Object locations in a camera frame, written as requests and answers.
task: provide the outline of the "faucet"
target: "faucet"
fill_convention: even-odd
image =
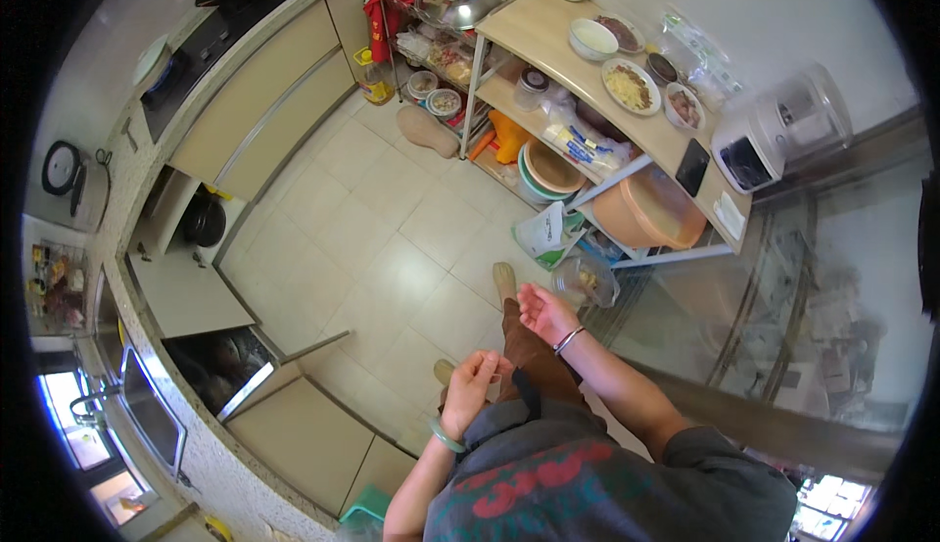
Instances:
[[[85,395],[84,397],[79,397],[75,401],[72,401],[69,404],[69,411],[71,411],[71,417],[75,418],[75,423],[78,425],[86,425],[88,427],[93,427],[99,430],[104,430],[107,428],[107,425],[104,422],[104,414],[100,409],[92,409],[91,413],[76,413],[75,406],[78,404],[86,404],[89,401],[95,401],[101,399],[102,397],[108,397],[111,395],[117,395],[120,393],[120,385],[108,385],[97,391],[93,394]]]

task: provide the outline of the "woman's arm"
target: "woman's arm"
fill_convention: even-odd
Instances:
[[[454,465],[454,455],[436,436],[430,437],[417,464],[408,473],[385,512],[382,536],[386,542],[420,539],[428,519],[428,506],[444,488],[447,473]]]
[[[543,287],[524,283],[518,297],[523,324],[550,345],[580,325],[570,304]],[[643,442],[653,460],[660,461],[666,442],[689,427],[659,387],[586,331],[575,336],[561,356]]]
[[[491,382],[512,373],[512,363],[495,350],[477,350],[454,369],[447,387],[447,401],[441,413],[441,429],[454,442],[476,419],[486,401]],[[444,488],[447,473],[454,465],[454,453],[436,436],[424,447],[417,464],[408,473],[385,512],[384,540],[399,542],[420,538],[428,520],[430,502]]]

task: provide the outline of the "white tile floor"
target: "white tile floor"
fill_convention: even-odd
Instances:
[[[503,348],[492,281],[508,261],[546,284],[510,234],[531,207],[467,161],[401,136],[400,104],[353,93],[261,198],[222,261],[285,353],[342,330],[304,359],[314,380],[406,449],[423,449],[438,359]]]

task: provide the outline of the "kitchen sink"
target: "kitchen sink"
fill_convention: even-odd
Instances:
[[[94,342],[104,361],[105,370],[112,384],[120,379],[120,367],[124,359],[124,343],[118,332],[120,314],[115,296],[111,292],[111,283],[104,275],[104,267],[98,275],[98,288],[95,290],[95,326]]]
[[[140,355],[130,343],[124,349],[121,376],[123,384],[120,400],[131,414],[141,440],[163,462],[170,476],[176,479],[182,445],[186,440],[186,428],[154,387]]]

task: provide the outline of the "gas stove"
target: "gas stove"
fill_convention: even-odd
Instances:
[[[140,97],[154,142],[199,79],[252,26],[284,1],[252,0],[240,6],[221,6],[199,24],[173,53],[156,84]]]

